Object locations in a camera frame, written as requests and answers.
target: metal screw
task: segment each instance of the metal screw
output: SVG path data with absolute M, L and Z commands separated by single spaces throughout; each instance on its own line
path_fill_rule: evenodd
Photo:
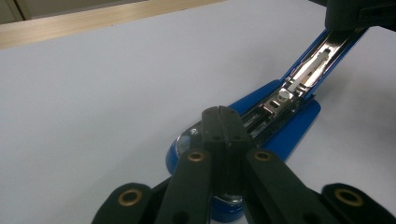
M 191 152 L 188 156 L 190 161 L 203 161 L 205 159 L 205 154 L 202 152 Z
M 271 154 L 265 151 L 257 151 L 254 153 L 254 158 L 258 161 L 269 161 L 271 160 Z
M 127 189 L 119 197 L 119 204 L 122 206 L 132 206 L 142 200 L 143 193 L 139 189 Z
M 334 194 L 339 201 L 350 206 L 359 207 L 364 204 L 363 198 L 350 189 L 336 189 Z

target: white desk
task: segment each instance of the white desk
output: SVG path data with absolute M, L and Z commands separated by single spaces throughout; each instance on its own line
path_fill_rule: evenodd
M 1 50 L 0 223 L 90 223 L 118 186 L 154 187 L 177 135 L 283 76 L 324 13 L 234 0 Z M 309 188 L 350 184 L 393 215 L 395 42 L 373 28 L 346 56 L 288 161 Z

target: stapler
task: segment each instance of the stapler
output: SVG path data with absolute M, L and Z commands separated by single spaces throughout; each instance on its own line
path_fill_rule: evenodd
M 286 206 L 284 201 L 282 202 L 283 198 L 278 197 L 279 192 L 275 189 L 274 192 L 271 191 L 271 183 L 277 183 L 285 186 L 285 197 L 292 197 L 286 192 L 290 188 L 298 192 L 298 189 L 302 189 L 302 195 L 310 195 L 310 190 L 302 187 L 302 183 L 295 179 L 292 171 L 281 163 L 296 148 L 320 111 L 320 105 L 315 100 L 315 90 L 369 27 L 383 26 L 396 31 L 395 1 L 312 2 L 327 7 L 326 29 L 286 74 L 228 107 L 212 107 L 204 111 L 202 121 L 184 131 L 167 152 L 166 166 L 177 178 L 165 180 L 154 189 L 137 184 L 116 189 L 98 211 L 93 223 L 207 223 L 209 215 L 219 222 L 231 222 L 244 215 L 244 208 L 245 213 L 248 213 L 249 223 L 264 223 L 270 220 L 283 220 L 271 223 L 362 223 L 361 219 L 354 219 L 353 216 L 363 211 L 368 211 L 374 218 L 370 223 L 396 223 L 396 219 L 386 209 L 350 186 L 328 186 L 321 197 L 314 193 L 315 197 L 321 198 L 320 203 L 327 204 L 325 210 L 329 210 L 330 213 L 318 215 L 321 212 L 311 211 L 300 217 L 303 222 L 294 219 L 296 217 L 291 212 L 282 213 L 283 210 L 290 209 L 293 203 Z M 261 171 L 266 168 L 256 166 L 254 162 L 257 161 L 274 161 L 273 166 L 278 167 L 282 175 L 280 179 Z M 273 179 L 263 180 L 260 175 L 268 175 Z M 188 187 L 185 187 L 187 189 L 183 189 L 183 181 L 188 182 Z M 187 193 L 188 190 L 196 196 L 183 197 L 183 192 Z M 210 202 L 200 200 L 207 197 L 211 197 Z M 255 201 L 253 198 L 260 199 L 258 202 L 252 202 Z M 195 206 L 186 208 L 183 212 L 172 213 L 173 208 L 185 204 L 180 201 L 194 199 Z M 308 201 L 303 203 L 310 202 L 310 206 L 317 203 Z M 361 209 L 364 202 L 365 205 L 370 205 L 371 210 L 367 210 L 367 207 L 366 210 Z M 264 209 L 271 205 L 283 210 Z M 355 210 L 345 209 L 346 205 Z M 189 209 L 198 208 L 200 210 L 195 212 L 202 213 L 201 216 L 189 216 Z M 112 213 L 122 216 L 114 217 Z

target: wooden edge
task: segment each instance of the wooden edge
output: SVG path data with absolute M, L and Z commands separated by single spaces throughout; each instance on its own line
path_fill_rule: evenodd
M 223 0 L 149 0 L 0 25 L 0 49 L 205 6 Z

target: blue stapler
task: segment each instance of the blue stapler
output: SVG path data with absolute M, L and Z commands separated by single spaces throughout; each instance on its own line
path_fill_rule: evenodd
M 244 199 L 248 200 L 242 202 L 241 193 L 235 193 L 234 195 L 227 190 L 219 191 L 220 193 L 216 193 L 216 196 L 211 198 L 213 195 L 211 190 L 214 188 L 211 187 L 213 178 L 210 173 L 215 169 L 221 170 L 222 167 L 218 165 L 213 168 L 211 165 L 215 162 L 212 162 L 212 158 L 215 156 L 212 157 L 212 151 L 208 152 L 200 149 L 208 142 L 207 139 L 220 140 L 220 137 L 215 134 L 209 135 L 209 129 L 203 128 L 205 126 L 203 124 L 214 120 L 210 119 L 212 115 L 206 114 L 206 117 L 204 116 L 208 109 L 203 113 L 203 121 L 191 125 L 170 146 L 166 155 L 166 166 L 171 174 L 175 174 L 172 178 L 168 178 L 154 189 L 136 183 L 119 187 L 98 211 L 93 223 L 116 223 L 115 220 L 119 221 L 117 223 L 154 223 L 154 221 L 155 223 L 179 224 L 208 223 L 209 214 L 216 221 L 231 222 L 244 215 L 243 203 L 246 205 L 247 217 L 249 217 L 247 220 L 250 220 L 251 223 L 338 223 L 325 216 L 320 219 L 320 216 L 315 215 L 315 213 L 304 213 L 303 216 L 300 216 L 298 212 L 297 215 L 294 213 L 294 210 L 304 203 L 305 197 L 302 196 L 302 191 L 294 192 L 297 186 L 295 183 L 298 181 L 292 181 L 294 177 L 291 175 L 291 171 L 284 166 L 283 161 L 296 148 L 320 111 L 320 105 L 315 100 L 315 90 L 367 29 L 371 26 L 380 25 L 396 31 L 394 10 L 396 4 L 389 0 L 311 1 L 327 7 L 326 30 L 318 36 L 286 74 L 229 105 L 231 109 L 224 109 L 225 107 L 221 106 L 210 108 L 210 111 L 217 109 L 218 111 L 214 112 L 223 113 L 216 118 L 216 122 L 213 122 L 213 126 L 216 126 L 213 130 L 220 130 L 219 132 L 224 133 L 223 139 L 221 139 L 222 144 L 224 144 L 222 146 L 228 147 L 231 142 L 238 141 L 240 135 L 229 134 L 230 130 L 242 130 L 242 133 L 244 133 L 243 139 L 248 139 L 246 140 L 248 146 L 255 148 L 254 151 L 248 153 L 249 157 L 247 158 L 250 159 L 244 161 L 244 167 L 247 167 L 247 164 L 249 165 L 247 172 L 245 172 L 245 175 L 249 176 L 249 178 L 245 178 L 245 181 L 249 182 L 246 184 L 247 189 L 235 190 L 235 192 L 242 192 L 247 196 Z M 237 119 L 233 117 L 235 112 L 240 116 L 237 116 Z M 233 118 L 233 121 L 237 121 L 238 124 L 226 128 L 226 125 L 222 126 L 232 120 L 230 118 Z M 268 151 L 264 152 L 257 148 L 266 148 Z M 239 156 L 239 154 L 236 156 L 225 154 L 225 157 L 232 159 Z M 271 169 L 262 169 L 263 164 L 271 163 L 270 161 L 273 159 L 270 158 L 276 156 L 280 158 L 276 170 L 281 175 L 271 174 Z M 260 164 L 260 166 L 252 168 L 253 166 L 250 166 L 250 164 L 253 163 Z M 228 162 L 227 169 L 230 167 L 235 169 L 235 163 Z M 225 182 L 229 180 L 227 178 L 230 174 L 233 174 L 227 169 L 224 169 L 226 172 L 219 172 L 222 175 L 227 175 Z M 257 175 L 260 178 L 251 177 L 253 175 L 250 173 L 256 174 L 256 172 L 261 174 Z M 263 176 L 270 178 L 270 181 L 260 182 L 264 180 Z M 236 182 L 239 185 L 239 182 L 243 179 L 231 178 L 231 182 Z M 280 184 L 273 184 L 279 180 L 281 180 Z M 257 187 L 254 190 L 250 188 L 253 185 Z M 317 194 L 312 194 L 312 191 L 304 185 L 300 185 L 300 187 L 311 197 L 310 199 L 315 202 L 319 201 Z M 326 192 L 324 190 L 322 195 L 325 195 L 326 202 L 330 202 L 326 205 L 331 206 L 332 209 L 329 211 L 334 214 L 340 213 L 348 220 L 340 223 L 362 223 L 361 220 L 366 223 L 367 218 L 374 218 L 374 221 L 368 221 L 367 223 L 396 223 L 396 219 L 389 212 L 357 189 L 337 185 L 335 190 L 331 189 L 329 191 L 330 194 Z M 193 197 L 192 202 L 187 199 L 189 195 Z M 302 198 L 297 197 L 294 203 L 291 203 L 290 198 L 295 198 L 296 195 Z M 276 207 L 276 209 L 265 211 L 259 206 L 249 207 L 249 200 L 256 201 L 257 198 L 260 198 L 260 201 L 256 202 L 258 205 L 266 204 L 270 207 Z M 306 204 L 309 204 L 313 210 L 320 207 L 316 206 L 316 203 L 311 201 L 308 203 L 308 201 L 306 200 Z M 159 215 L 155 217 L 152 215 L 155 214 L 153 212 L 158 212 Z M 272 222 L 265 219 L 267 217 L 282 221 Z M 358 221 L 349 222 L 353 219 L 350 219 L 350 217 Z
M 288 158 L 320 111 L 315 89 L 366 30 L 325 30 L 281 79 L 229 105 L 241 116 L 256 147 L 273 151 L 283 161 Z M 198 122 L 170 146 L 166 166 L 171 174 L 179 157 L 190 149 L 191 137 L 200 131 Z M 242 215 L 242 197 L 225 194 L 213 198 L 213 219 L 230 222 Z

